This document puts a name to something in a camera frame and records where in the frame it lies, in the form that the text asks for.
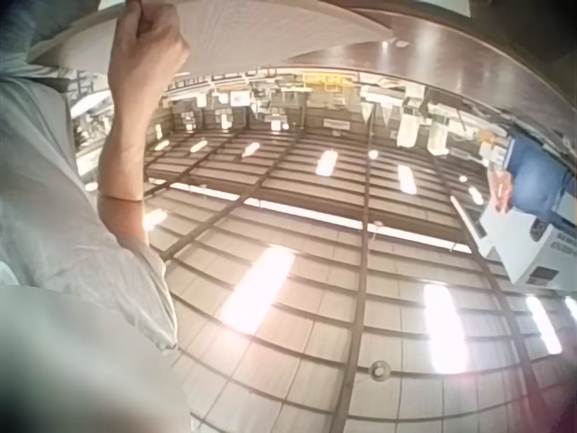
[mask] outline person's arm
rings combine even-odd
[[[108,70],[114,123],[98,164],[98,214],[116,237],[148,243],[142,228],[146,128],[188,53],[174,6],[127,2]]]

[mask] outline fingers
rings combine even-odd
[[[116,22],[114,43],[132,43],[136,40],[141,15],[141,2],[139,0],[128,0],[123,14]]]

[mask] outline light panel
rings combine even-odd
[[[289,275],[295,255],[286,248],[268,248],[244,275],[224,304],[223,322],[246,334],[254,334],[270,304]]]
[[[483,200],[483,196],[481,195],[479,190],[476,189],[475,187],[469,188],[469,194],[471,194],[472,201],[475,203],[475,205],[482,206],[485,203],[485,200]]]
[[[259,148],[261,147],[261,145],[257,142],[251,143],[248,146],[246,146],[244,148],[244,152],[243,152],[243,158],[246,158],[248,156],[251,156],[253,153],[255,153],[256,151],[259,150]]]
[[[451,293],[445,286],[427,284],[424,297],[433,366],[439,373],[464,372],[467,368],[467,345]]]
[[[156,147],[154,148],[155,151],[161,151],[162,149],[164,149],[166,146],[168,146],[170,144],[169,140],[163,140],[160,143],[158,143],[156,145]]]
[[[547,351],[551,355],[560,354],[563,350],[561,343],[559,343],[559,338],[557,338],[551,320],[549,320],[541,301],[533,295],[527,296],[527,306],[533,314],[533,320],[541,333],[541,338],[543,338]]]
[[[398,166],[398,183],[400,184],[400,190],[404,193],[417,193],[417,185],[415,185],[415,178],[413,177],[413,171],[410,167],[406,165]]]
[[[207,140],[201,140],[197,144],[193,144],[193,146],[190,148],[190,153],[196,153],[196,152],[200,151],[207,144],[208,144]]]
[[[571,311],[571,315],[577,320],[577,301],[570,296],[565,296],[565,305]]]
[[[167,213],[162,209],[154,209],[142,219],[142,228],[150,232],[157,224],[166,219]]]
[[[334,165],[339,157],[338,152],[324,151],[321,158],[318,160],[315,173],[319,176],[329,177],[333,174]]]
[[[96,191],[97,189],[98,189],[98,183],[97,182],[88,182],[84,186],[84,190],[87,192],[93,192],[93,191]]]

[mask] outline hand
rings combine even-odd
[[[506,214],[511,209],[513,177],[505,170],[492,170],[489,177],[490,194],[498,212]]]
[[[118,19],[108,84],[115,116],[146,127],[162,93],[189,54],[173,5],[127,1]]]

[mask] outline person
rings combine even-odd
[[[61,83],[61,71],[29,65],[26,55],[68,25],[55,18],[71,22],[97,6],[18,3],[2,25],[0,284],[96,303],[168,350],[177,345],[177,323],[164,263],[142,228],[144,141],[189,47],[174,6],[126,3],[108,70],[114,124],[98,165],[95,206],[78,176],[66,99],[47,86]]]
[[[574,173],[544,151],[535,138],[519,128],[513,134],[503,167],[488,172],[495,208],[500,213],[514,208],[575,237]]]

